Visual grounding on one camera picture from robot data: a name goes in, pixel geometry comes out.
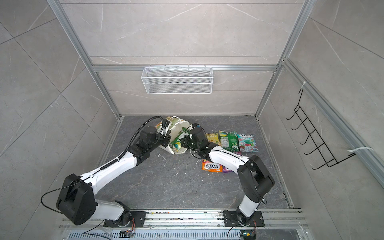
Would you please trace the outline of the green white snack packet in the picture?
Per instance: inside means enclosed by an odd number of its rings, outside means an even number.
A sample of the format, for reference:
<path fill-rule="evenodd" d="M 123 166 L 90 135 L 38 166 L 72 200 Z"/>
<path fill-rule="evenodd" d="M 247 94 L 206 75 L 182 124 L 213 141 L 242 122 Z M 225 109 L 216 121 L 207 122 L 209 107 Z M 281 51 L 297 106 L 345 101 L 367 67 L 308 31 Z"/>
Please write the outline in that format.
<path fill-rule="evenodd" d="M 189 135 L 187 128 L 182 128 L 178 136 L 171 142 L 172 150 L 175 154 L 183 154 L 187 148 L 184 147 L 185 137 Z"/>

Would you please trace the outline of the white floral paper bag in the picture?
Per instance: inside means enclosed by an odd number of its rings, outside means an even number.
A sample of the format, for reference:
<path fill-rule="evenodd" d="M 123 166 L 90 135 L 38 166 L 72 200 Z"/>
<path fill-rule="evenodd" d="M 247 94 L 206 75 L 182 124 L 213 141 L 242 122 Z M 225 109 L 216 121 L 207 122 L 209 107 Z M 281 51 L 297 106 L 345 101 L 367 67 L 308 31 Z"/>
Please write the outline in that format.
<path fill-rule="evenodd" d="M 171 142 L 178 136 L 178 134 L 181 132 L 182 128 L 190 127 L 190 122 L 188 122 L 184 119 L 180 119 L 177 116 L 167 117 L 166 119 L 171 122 L 171 124 L 169 126 L 169 131 L 168 131 L 168 133 L 171 136 L 171 140 L 170 140 L 170 144 L 167 148 L 164 148 L 161 146 L 159 146 L 159 147 L 170 154 L 178 155 L 178 154 L 175 154 L 174 151 L 172 150 Z"/>

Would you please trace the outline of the yellow chips snack bag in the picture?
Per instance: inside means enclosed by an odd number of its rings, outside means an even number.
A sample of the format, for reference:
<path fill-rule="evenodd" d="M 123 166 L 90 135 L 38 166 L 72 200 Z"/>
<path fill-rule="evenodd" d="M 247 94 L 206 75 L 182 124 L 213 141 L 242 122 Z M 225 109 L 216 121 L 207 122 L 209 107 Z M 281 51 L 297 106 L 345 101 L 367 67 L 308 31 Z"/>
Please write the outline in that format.
<path fill-rule="evenodd" d="M 221 145 L 219 133 L 207 133 L 206 138 L 208 139 L 209 143 L 214 143 L 219 146 Z"/>

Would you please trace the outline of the orange snack packet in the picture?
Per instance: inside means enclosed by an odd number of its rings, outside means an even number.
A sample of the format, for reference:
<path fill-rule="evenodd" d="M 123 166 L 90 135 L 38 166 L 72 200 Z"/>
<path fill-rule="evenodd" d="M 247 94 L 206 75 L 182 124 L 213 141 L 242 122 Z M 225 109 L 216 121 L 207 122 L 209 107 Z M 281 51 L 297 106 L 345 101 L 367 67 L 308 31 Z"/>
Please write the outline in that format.
<path fill-rule="evenodd" d="M 202 161 L 202 170 L 213 172 L 213 173 L 222 173 L 223 172 L 223 166 L 217 163 L 212 163 L 208 160 Z"/>

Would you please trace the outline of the green Fox's candy bag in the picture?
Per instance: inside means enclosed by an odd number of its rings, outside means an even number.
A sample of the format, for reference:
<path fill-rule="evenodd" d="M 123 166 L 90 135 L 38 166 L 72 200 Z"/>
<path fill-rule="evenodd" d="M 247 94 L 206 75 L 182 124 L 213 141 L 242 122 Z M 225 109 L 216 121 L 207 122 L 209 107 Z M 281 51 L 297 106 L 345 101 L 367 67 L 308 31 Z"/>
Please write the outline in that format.
<path fill-rule="evenodd" d="M 230 152 L 239 152 L 239 140 L 236 132 L 219 131 L 221 147 Z"/>

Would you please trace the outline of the teal snack packet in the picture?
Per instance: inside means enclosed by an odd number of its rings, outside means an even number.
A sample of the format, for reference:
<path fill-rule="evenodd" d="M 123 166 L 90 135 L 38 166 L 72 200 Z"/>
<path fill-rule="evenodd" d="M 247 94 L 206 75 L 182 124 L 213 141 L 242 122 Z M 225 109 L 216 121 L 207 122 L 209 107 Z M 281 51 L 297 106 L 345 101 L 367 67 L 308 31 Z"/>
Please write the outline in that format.
<path fill-rule="evenodd" d="M 241 152 L 254 153 L 259 151 L 254 135 L 239 134 L 237 137 Z"/>

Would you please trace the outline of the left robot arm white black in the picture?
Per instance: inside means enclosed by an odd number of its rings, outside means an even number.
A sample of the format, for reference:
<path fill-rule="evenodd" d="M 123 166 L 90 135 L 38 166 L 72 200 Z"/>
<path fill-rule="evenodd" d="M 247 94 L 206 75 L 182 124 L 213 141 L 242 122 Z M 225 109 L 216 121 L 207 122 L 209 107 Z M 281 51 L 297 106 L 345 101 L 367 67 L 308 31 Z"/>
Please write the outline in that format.
<path fill-rule="evenodd" d="M 157 132 L 155 127 L 145 127 L 136 144 L 131 145 L 120 156 L 81 176 L 67 176 L 59 193 L 57 209 L 76 226 L 94 219 L 113 221 L 121 227 L 127 226 L 132 217 L 127 205 L 120 201 L 97 200 L 95 195 L 109 182 L 141 164 L 158 146 L 166 147 L 170 139 L 169 128 Z"/>

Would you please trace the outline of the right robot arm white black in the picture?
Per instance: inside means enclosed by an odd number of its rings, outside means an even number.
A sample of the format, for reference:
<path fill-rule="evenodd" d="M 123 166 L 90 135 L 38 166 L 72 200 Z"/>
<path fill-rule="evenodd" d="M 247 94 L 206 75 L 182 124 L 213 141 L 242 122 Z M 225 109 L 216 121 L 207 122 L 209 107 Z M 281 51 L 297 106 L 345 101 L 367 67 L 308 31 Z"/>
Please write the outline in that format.
<path fill-rule="evenodd" d="M 230 217 L 236 226 L 250 225 L 261 203 L 266 204 L 265 196 L 275 185 L 275 180 L 260 157 L 240 156 L 231 153 L 216 143 L 210 143 L 205 131 L 198 124 L 193 124 L 190 131 L 185 131 L 181 146 L 195 152 L 199 157 L 212 163 L 220 164 L 239 177 L 244 197 L 237 207 L 236 216 Z"/>

